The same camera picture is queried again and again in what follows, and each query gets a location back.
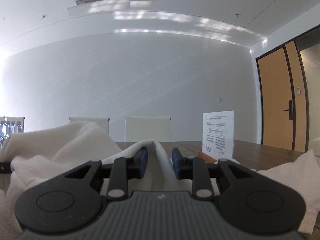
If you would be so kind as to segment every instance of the white chair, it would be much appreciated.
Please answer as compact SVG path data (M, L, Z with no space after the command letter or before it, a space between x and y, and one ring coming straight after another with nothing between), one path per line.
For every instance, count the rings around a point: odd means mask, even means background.
M69 117L69 122L79 122L79 121L88 121L95 122L98 124L103 130L109 134L109 120L110 118L91 118L91 117Z
M10 117L7 116L7 121L15 121L17 122L21 122L21 127L22 127L22 131L24 131L24 119L25 117Z
M139 142L153 139L158 142L171 141L169 116L126 116L124 141Z

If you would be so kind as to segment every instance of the white towel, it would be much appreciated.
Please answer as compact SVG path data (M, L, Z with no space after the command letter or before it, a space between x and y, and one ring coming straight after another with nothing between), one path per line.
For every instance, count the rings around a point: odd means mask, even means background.
M320 211L320 159L313 150L302 154L294 163L285 163L258 173L293 188L306 202L306 214L298 232L311 234Z
M176 179L166 151L153 140L141 141L121 151L94 122L73 122L48 130L12 134L0 152L0 162L11 161L13 171L10 182L8 176L1 178L9 221L21 231L13 207L24 190L89 160L112 163L118 157L135 155L142 147L148 150L145 176L130 180L129 191L191 190L191 181Z

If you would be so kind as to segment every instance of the table surface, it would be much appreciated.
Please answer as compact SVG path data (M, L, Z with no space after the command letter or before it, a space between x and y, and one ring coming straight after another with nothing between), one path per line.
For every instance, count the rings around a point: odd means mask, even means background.
M122 149L127 149L133 142L117 142ZM177 147L183 156L197 156L202 151L202 141L160 142L168 157L172 148ZM249 169L267 170L287 162L294 162L303 153L275 148L271 146L235 140L233 158ZM305 236L308 240L320 240L320 215L318 214L313 233Z

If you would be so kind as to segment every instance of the silver pin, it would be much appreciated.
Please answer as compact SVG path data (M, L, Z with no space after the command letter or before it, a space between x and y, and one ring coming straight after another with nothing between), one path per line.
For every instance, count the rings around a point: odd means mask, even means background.
M202 198L210 197L212 195L212 191L206 188L203 188L203 189L197 190L196 195L197 197L202 197Z
M118 197L122 197L124 195L124 191L122 189L112 189L108 192L108 195L110 197L114 197L114 198L118 198Z

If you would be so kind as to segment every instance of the paper sign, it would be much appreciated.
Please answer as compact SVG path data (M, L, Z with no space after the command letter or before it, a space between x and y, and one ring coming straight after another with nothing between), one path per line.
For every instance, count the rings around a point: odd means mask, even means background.
M202 152L218 160L232 159L234 111L203 114Z

